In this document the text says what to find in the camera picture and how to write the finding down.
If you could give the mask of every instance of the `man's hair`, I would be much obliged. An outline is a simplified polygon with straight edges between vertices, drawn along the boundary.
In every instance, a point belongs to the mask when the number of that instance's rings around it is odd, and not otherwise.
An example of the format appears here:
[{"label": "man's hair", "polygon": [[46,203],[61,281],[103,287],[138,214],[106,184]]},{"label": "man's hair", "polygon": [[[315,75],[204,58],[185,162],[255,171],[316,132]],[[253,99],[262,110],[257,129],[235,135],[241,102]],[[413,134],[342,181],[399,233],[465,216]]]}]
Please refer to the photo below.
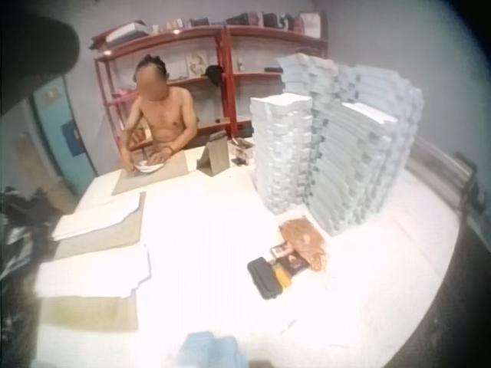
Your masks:
[{"label": "man's hair", "polygon": [[147,67],[149,65],[153,65],[159,74],[162,77],[167,78],[167,69],[166,63],[160,60],[159,56],[152,56],[150,54],[145,55],[145,57],[138,63],[137,68],[135,69],[135,74],[133,75],[133,81],[137,81],[137,74],[140,69]]}]

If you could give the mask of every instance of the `black pouch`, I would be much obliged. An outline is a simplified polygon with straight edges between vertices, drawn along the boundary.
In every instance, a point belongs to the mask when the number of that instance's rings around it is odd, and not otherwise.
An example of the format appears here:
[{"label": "black pouch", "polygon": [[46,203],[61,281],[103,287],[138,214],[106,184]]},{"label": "black pouch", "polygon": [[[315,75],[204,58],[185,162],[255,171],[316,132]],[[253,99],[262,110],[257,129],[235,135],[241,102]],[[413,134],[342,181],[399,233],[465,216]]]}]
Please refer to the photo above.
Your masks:
[{"label": "black pouch", "polygon": [[263,299],[273,299],[283,292],[275,271],[263,257],[250,261],[247,264],[247,269]]}]

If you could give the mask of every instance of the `floor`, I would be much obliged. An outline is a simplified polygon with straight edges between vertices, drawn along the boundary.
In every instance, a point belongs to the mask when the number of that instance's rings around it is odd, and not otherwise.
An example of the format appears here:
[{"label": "floor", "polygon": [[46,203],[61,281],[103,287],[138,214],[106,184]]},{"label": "floor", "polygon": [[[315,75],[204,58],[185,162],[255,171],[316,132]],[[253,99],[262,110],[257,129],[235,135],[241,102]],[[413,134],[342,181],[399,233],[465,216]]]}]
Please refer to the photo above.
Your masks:
[{"label": "floor", "polygon": [[464,225],[435,301],[386,367],[490,367],[490,285],[491,253]]}]

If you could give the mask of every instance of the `white bowl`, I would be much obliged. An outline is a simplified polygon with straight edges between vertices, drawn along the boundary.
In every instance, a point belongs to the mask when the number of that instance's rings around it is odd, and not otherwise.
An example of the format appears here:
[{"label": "white bowl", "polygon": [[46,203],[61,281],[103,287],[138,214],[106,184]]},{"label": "white bowl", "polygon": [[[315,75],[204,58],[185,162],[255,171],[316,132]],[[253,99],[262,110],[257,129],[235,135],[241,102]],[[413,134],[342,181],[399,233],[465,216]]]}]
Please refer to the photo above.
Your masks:
[{"label": "white bowl", "polygon": [[135,163],[135,167],[137,168],[137,170],[145,174],[153,173],[154,171],[160,169],[162,166],[163,163],[157,163],[156,165],[147,165],[147,161],[145,159],[143,161],[140,161],[139,163]]}]

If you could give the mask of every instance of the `blue cloth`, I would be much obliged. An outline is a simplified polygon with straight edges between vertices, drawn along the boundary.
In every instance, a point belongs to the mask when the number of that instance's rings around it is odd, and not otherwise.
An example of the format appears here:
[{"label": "blue cloth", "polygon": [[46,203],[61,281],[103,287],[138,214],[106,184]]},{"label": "blue cloth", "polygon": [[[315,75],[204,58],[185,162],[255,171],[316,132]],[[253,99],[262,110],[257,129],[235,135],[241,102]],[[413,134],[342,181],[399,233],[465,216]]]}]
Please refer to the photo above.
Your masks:
[{"label": "blue cloth", "polygon": [[235,337],[216,339],[210,332],[188,335],[181,346],[177,368],[247,368]]}]

